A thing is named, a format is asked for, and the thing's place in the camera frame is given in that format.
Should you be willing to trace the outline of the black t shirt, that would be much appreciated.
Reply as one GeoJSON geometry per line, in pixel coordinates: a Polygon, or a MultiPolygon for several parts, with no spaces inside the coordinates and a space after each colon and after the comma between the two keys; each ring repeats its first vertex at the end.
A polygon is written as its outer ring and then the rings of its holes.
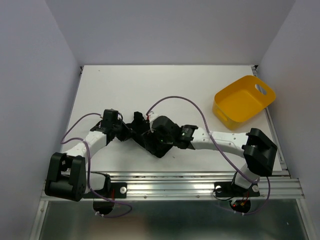
{"type": "Polygon", "coordinates": [[[173,146],[161,143],[151,132],[150,122],[141,112],[133,113],[133,121],[126,124],[130,129],[130,138],[147,152],[157,158],[162,158],[173,146]]]}

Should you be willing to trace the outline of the yellow plastic basket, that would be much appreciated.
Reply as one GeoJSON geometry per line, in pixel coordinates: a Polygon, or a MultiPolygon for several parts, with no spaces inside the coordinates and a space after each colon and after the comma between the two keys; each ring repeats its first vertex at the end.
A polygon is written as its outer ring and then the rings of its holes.
{"type": "Polygon", "coordinates": [[[213,114],[229,130],[240,128],[276,99],[275,92],[262,80],[246,75],[214,96],[213,114]]]}

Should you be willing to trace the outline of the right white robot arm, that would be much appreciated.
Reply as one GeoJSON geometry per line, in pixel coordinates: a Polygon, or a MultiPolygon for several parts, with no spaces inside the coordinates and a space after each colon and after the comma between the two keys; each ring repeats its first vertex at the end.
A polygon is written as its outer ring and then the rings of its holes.
{"type": "Polygon", "coordinates": [[[195,125],[178,126],[164,115],[147,115],[150,131],[161,144],[179,149],[212,150],[222,156],[226,153],[245,159],[230,182],[231,192],[242,195],[260,177],[273,174],[278,147],[260,129],[252,128],[247,133],[210,131],[195,125]]]}

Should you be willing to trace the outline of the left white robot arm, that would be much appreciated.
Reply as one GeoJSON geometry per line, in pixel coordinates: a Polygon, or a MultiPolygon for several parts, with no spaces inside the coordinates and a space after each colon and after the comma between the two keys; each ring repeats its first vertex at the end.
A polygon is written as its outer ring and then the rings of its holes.
{"type": "Polygon", "coordinates": [[[62,139],[62,144],[79,141],[65,152],[54,153],[49,162],[44,192],[47,196],[78,202],[91,192],[94,196],[108,202],[106,198],[111,193],[111,184],[103,179],[91,187],[91,158],[106,147],[114,138],[126,141],[131,136],[131,129],[123,122],[122,114],[114,109],[106,109],[102,119],[90,129],[82,139],[73,137],[62,139]]]}

